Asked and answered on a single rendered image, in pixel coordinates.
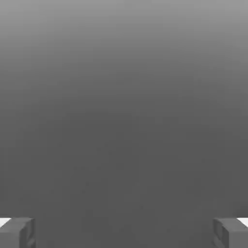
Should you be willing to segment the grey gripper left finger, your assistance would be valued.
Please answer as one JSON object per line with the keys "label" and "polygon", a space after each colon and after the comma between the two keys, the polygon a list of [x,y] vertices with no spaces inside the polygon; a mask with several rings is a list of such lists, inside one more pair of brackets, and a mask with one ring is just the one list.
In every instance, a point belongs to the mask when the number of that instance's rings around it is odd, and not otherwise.
{"label": "grey gripper left finger", "polygon": [[0,217],[0,248],[36,248],[35,219]]}

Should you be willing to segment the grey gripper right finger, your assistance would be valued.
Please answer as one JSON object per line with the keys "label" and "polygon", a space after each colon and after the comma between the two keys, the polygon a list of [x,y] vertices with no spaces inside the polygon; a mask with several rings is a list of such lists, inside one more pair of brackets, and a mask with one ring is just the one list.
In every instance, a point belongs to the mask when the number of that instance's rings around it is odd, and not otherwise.
{"label": "grey gripper right finger", "polygon": [[213,248],[248,248],[248,217],[214,218]]}

